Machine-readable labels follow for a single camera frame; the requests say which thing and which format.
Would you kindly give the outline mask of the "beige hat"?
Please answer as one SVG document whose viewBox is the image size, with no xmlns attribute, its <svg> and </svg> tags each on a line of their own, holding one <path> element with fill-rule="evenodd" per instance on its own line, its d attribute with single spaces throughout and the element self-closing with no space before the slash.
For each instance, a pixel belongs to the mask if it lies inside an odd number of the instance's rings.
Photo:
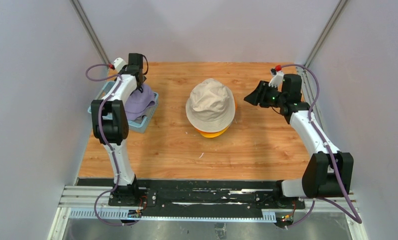
<svg viewBox="0 0 398 240">
<path fill-rule="evenodd" d="M 221 131 L 225 126 L 219 118 L 227 110 L 234 110 L 234 95 L 220 81 L 208 78 L 196 85 L 185 104 L 189 123 L 203 132 Z"/>
</svg>

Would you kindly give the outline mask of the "yellow bucket hat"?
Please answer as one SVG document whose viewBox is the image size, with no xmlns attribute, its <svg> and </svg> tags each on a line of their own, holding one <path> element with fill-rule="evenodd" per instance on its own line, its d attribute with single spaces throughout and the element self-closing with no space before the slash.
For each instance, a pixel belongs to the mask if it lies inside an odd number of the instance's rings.
<svg viewBox="0 0 398 240">
<path fill-rule="evenodd" d="M 224 134 L 228 129 L 229 129 L 229 126 L 224 128 L 223 130 L 220 130 L 220 131 L 217 131 L 217 132 L 204 132 L 204 131 L 200 131 L 198 129 L 196 129 L 196 131 L 202 137 L 205 137 L 205 138 L 208 138 L 208 139 L 213 139 L 213 138 L 219 137 L 220 135 Z"/>
</svg>

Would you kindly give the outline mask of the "lavender hat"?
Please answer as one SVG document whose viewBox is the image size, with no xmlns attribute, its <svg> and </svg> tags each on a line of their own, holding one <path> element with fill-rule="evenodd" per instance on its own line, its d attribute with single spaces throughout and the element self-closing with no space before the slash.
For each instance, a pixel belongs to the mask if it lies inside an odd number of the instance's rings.
<svg viewBox="0 0 398 240">
<path fill-rule="evenodd" d="M 124 109 L 127 117 L 127 112 L 139 114 L 142 113 L 146 108 L 157 104 L 155 93 L 152 88 L 147 85 L 142 85 L 142 91 L 135 90 L 124 103 Z"/>
</svg>

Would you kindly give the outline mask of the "orange bucket hat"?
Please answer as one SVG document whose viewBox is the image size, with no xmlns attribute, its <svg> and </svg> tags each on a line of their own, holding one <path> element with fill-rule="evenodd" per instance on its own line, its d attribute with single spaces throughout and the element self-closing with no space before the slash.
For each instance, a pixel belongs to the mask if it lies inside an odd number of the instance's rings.
<svg viewBox="0 0 398 240">
<path fill-rule="evenodd" d="M 233 121 L 234 118 L 235 118 L 235 114 L 236 114 L 237 107 L 238 107 L 237 102 L 236 102 L 236 100 L 234 100 L 234 110 L 233 110 L 233 111 L 231 111 L 231 110 L 225 111 L 225 112 L 221 115 L 221 117 L 219 118 L 219 120 L 220 120 L 221 122 L 226 122 L 226 123 L 224 123 L 224 124 L 222 123 L 222 124 L 224 125 L 224 128 L 230 127 L 230 126 L 231 126 L 232 121 Z"/>
</svg>

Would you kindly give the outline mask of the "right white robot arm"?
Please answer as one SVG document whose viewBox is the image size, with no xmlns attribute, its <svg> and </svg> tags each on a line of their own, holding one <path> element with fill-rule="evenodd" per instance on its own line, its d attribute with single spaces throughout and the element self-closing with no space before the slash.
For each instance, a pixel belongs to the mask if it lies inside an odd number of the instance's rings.
<svg viewBox="0 0 398 240">
<path fill-rule="evenodd" d="M 297 74 L 280 74 L 281 89 L 261 80 L 244 101 L 261 108 L 278 108 L 286 122 L 297 132 L 310 160 L 301 178 L 279 180 L 279 191 L 272 196 L 281 209 L 293 202 L 294 197 L 333 198 L 350 192 L 354 159 L 342 152 L 323 132 L 311 111 L 302 100 L 302 78 Z"/>
</svg>

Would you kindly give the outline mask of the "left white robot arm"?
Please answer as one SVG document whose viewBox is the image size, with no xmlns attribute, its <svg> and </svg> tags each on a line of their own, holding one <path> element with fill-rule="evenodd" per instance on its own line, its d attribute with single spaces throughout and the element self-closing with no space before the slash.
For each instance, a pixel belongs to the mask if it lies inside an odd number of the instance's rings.
<svg viewBox="0 0 398 240">
<path fill-rule="evenodd" d="M 129 53 L 128 61 L 117 58 L 107 67 L 117 74 L 109 76 L 113 80 L 109 92 L 90 104 L 92 130 L 106 149 L 113 170 L 114 186 L 109 192 L 109 205 L 133 207 L 140 203 L 141 192 L 129 161 L 129 122 L 124 104 L 133 92 L 142 90 L 147 74 L 143 69 L 149 66 L 143 54 Z"/>
</svg>

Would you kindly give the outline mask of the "light blue plastic basket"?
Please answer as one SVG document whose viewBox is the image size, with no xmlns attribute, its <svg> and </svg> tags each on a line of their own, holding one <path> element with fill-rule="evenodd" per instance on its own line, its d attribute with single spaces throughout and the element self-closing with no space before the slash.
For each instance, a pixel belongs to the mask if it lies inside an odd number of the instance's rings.
<svg viewBox="0 0 398 240">
<path fill-rule="evenodd" d="M 106 125 L 144 133 L 158 106 L 158 97 L 148 85 L 138 86 L 132 75 L 106 83 L 88 108 L 94 134 L 104 133 Z"/>
</svg>

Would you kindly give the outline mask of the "grey hat in basket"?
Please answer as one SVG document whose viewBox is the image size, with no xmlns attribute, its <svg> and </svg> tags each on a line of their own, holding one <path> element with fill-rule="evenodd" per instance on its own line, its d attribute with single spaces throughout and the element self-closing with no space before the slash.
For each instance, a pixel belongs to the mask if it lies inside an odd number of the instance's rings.
<svg viewBox="0 0 398 240">
<path fill-rule="evenodd" d="M 134 113 L 127 112 L 126 115 L 127 115 L 127 118 L 130 117 L 129 121 L 140 124 L 143 122 L 143 120 L 145 118 L 151 119 L 156 111 L 156 108 L 157 108 L 157 105 L 155 104 L 153 106 L 147 107 L 142 113 L 134 114 Z"/>
</svg>

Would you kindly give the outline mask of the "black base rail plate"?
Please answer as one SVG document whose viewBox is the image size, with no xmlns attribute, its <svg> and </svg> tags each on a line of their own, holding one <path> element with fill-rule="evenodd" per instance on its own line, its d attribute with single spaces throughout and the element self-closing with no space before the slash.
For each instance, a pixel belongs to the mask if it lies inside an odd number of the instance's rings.
<svg viewBox="0 0 398 240">
<path fill-rule="evenodd" d="M 274 180 L 139 179 L 137 195 L 126 188 L 111 192 L 109 178 L 79 178 L 78 187 L 97 187 L 105 194 L 93 216 L 120 220 L 195 222 L 293 222 L 292 214 L 306 210 L 299 197 L 282 195 Z"/>
</svg>

